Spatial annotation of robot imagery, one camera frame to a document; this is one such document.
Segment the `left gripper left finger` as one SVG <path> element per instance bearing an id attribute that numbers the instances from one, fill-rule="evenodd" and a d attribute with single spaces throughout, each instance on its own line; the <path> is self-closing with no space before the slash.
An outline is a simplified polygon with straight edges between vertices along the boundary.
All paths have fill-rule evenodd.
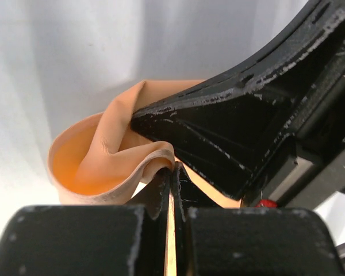
<path id="1" fill-rule="evenodd" d="M 171 172 L 123 205 L 32 205 L 0 239 L 0 275 L 163 275 Z"/>

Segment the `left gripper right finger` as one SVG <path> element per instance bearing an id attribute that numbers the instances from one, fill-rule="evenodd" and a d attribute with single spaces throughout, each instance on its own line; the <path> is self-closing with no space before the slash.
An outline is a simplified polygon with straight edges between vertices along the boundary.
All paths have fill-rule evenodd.
<path id="1" fill-rule="evenodd" d="M 328 228 L 301 208 L 218 206 L 172 174 L 178 275 L 345 275 Z"/>

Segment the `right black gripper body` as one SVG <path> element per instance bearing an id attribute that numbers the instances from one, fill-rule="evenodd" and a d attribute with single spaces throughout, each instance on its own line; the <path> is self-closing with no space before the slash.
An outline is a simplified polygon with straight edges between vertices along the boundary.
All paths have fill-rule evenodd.
<path id="1" fill-rule="evenodd" d="M 297 202 L 345 149 L 345 44 L 320 45 L 243 99 L 253 121 L 241 204 Z"/>

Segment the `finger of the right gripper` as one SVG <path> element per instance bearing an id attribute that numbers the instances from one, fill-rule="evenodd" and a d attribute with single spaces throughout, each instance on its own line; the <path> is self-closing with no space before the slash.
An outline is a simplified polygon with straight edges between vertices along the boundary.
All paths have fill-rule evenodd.
<path id="1" fill-rule="evenodd" d="M 215 104 L 261 89 L 301 67 L 316 72 L 335 55 L 345 34 L 345 1 L 309 1 L 265 47 L 235 67 L 163 100 L 165 104 Z"/>
<path id="2" fill-rule="evenodd" d="M 345 44 L 345 34 L 341 44 Z M 250 174 L 249 124 L 243 96 L 219 103 L 163 103 L 137 111 L 132 129 L 152 141 L 167 141 L 176 156 L 217 190 L 242 199 Z"/>

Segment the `peach cloth napkin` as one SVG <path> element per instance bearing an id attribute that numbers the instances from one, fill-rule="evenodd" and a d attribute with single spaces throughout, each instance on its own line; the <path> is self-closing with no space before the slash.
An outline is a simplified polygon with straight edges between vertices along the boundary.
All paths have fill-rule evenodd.
<path id="1" fill-rule="evenodd" d="M 141 181 L 172 168 L 175 147 L 131 130 L 135 110 L 198 84 L 197 80 L 143 80 L 107 109 L 69 127 L 53 142 L 48 168 L 66 204 L 123 204 Z"/>

